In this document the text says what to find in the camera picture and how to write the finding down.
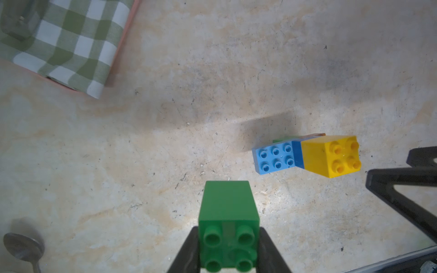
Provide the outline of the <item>light blue long lego brick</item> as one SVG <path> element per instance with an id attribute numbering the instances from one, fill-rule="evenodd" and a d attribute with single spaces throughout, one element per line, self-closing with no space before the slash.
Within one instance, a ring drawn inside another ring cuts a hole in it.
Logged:
<path id="1" fill-rule="evenodd" d="M 291 140 L 253 148 L 252 154 L 256 172 L 260 175 L 296 166 Z"/>

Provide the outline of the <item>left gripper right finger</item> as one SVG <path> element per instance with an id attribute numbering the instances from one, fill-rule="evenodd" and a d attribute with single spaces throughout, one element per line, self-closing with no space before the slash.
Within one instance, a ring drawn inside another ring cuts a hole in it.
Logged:
<path id="1" fill-rule="evenodd" d="M 259 229 L 256 273 L 292 273 L 265 228 Z"/>

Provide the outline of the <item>yellow lego brick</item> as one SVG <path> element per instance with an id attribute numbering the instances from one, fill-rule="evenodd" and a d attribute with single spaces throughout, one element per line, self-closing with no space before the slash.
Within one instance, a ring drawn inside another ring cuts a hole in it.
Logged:
<path id="1" fill-rule="evenodd" d="M 354 135 L 325 135 L 301 142 L 306 171 L 328 178 L 361 170 L 360 145 Z"/>

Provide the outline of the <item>dark blue lego brick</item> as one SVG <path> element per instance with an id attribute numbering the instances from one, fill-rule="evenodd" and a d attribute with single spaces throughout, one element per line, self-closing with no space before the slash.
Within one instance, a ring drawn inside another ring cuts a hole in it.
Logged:
<path id="1" fill-rule="evenodd" d="M 305 169 L 305 164 L 304 164 L 304 160 L 303 160 L 303 152 L 302 152 L 302 142 L 309 140 L 309 139 L 318 138 L 318 137 L 320 137 L 320 136 L 319 135 L 311 135 L 311 136 L 303 136 L 303 137 L 300 136 L 299 138 L 295 138 L 291 141 L 296 167 L 299 167 L 301 169 Z"/>

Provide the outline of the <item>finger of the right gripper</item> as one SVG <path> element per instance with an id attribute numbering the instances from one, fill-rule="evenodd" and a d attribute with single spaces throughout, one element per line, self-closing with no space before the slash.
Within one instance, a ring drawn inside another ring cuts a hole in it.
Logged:
<path id="1" fill-rule="evenodd" d="M 437 146 L 416 148 L 409 151 L 406 163 L 411 167 L 437 167 Z"/>
<path id="2" fill-rule="evenodd" d="M 371 169 L 366 177 L 366 188 L 369 191 L 436 242 L 437 217 L 396 191 L 395 185 L 436 187 L 437 169 L 432 167 Z"/>

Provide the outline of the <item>orange lego brick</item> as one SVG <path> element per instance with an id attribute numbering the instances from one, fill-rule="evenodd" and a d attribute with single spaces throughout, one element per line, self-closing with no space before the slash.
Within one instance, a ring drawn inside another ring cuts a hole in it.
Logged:
<path id="1" fill-rule="evenodd" d="M 314 133 L 314 134 L 301 136 L 300 138 L 315 138 L 315 137 L 319 137 L 319 136 L 322 137 L 325 135 L 326 135 L 325 133 Z"/>

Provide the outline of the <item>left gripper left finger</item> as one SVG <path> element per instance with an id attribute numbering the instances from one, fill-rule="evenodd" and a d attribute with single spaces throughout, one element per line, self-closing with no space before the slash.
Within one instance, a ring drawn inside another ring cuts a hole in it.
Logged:
<path id="1" fill-rule="evenodd" d="M 194 226 L 167 273 L 200 273 L 199 228 Z"/>

